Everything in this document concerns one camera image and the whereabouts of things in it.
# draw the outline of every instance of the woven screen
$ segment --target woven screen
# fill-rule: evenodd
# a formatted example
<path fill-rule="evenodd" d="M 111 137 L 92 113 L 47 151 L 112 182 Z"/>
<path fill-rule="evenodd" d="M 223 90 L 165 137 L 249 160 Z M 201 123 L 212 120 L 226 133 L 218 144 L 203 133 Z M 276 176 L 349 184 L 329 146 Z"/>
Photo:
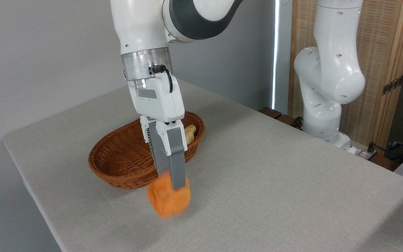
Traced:
<path fill-rule="evenodd" d="M 304 48 L 316 46 L 313 37 L 316 0 L 298 0 L 293 8 L 291 60 Z M 352 140 L 367 144 L 371 141 L 376 114 L 386 76 L 387 58 L 397 20 L 394 18 L 400 0 L 364 0 L 357 32 L 360 68 L 365 76 L 363 94 L 355 102 L 342 106 L 340 131 Z M 303 101 L 299 80 L 291 68 L 289 115 L 303 116 Z"/>

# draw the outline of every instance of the wooden block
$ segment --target wooden block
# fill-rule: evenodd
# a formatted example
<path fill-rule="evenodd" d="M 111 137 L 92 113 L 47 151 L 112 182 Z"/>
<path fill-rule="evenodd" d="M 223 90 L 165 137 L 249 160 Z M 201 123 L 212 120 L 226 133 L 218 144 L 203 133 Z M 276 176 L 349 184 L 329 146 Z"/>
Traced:
<path fill-rule="evenodd" d="M 376 154 L 370 161 L 390 171 L 395 171 L 400 165 L 398 162 L 392 161 L 379 154 Z"/>
<path fill-rule="evenodd" d="M 295 119 L 288 115 L 282 115 L 277 120 L 290 126 L 293 126 L 295 124 Z"/>
<path fill-rule="evenodd" d="M 277 118 L 279 118 L 280 116 L 283 115 L 281 112 L 276 111 L 276 110 L 272 110 L 269 107 L 264 107 L 262 110 L 259 110 L 259 112 L 261 112 L 264 115 L 267 115 L 267 116 L 269 116 L 271 118 L 274 118 L 274 119 L 277 119 Z"/>

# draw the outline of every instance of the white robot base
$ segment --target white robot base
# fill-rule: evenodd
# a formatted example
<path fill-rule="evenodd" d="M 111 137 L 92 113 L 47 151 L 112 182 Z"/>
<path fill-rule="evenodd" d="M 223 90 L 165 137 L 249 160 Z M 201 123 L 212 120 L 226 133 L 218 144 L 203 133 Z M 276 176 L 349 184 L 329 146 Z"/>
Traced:
<path fill-rule="evenodd" d="M 338 132 L 337 134 L 330 137 L 319 137 L 319 139 L 333 144 L 342 150 L 346 150 L 349 153 L 355 154 L 357 152 L 356 148 L 352 146 L 349 137 L 341 132 Z"/>

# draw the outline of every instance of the brown wicker basket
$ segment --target brown wicker basket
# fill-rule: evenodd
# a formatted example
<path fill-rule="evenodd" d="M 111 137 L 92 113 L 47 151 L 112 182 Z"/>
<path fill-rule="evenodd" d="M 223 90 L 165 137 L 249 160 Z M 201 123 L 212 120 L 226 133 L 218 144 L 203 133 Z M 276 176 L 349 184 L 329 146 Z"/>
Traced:
<path fill-rule="evenodd" d="M 199 116 L 189 111 L 186 111 L 181 121 L 184 127 L 192 124 L 197 128 L 195 139 L 184 152 L 187 162 L 197 151 L 198 143 L 205 133 L 205 124 Z M 116 188 L 141 188 L 158 177 L 149 145 L 142 136 L 139 119 L 99 140 L 90 152 L 88 163 L 99 178 Z"/>

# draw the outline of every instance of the white wall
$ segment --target white wall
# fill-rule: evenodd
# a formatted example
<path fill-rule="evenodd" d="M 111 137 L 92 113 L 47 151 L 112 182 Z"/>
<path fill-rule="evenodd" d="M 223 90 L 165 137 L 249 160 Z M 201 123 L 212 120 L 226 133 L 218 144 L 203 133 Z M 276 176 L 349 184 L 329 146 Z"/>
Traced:
<path fill-rule="evenodd" d="M 176 76 L 255 109 L 269 105 L 273 9 L 245 0 L 219 37 L 172 45 Z M 107 1 L 0 0 L 0 252 L 59 250 L 2 137 L 125 86 L 121 68 Z"/>

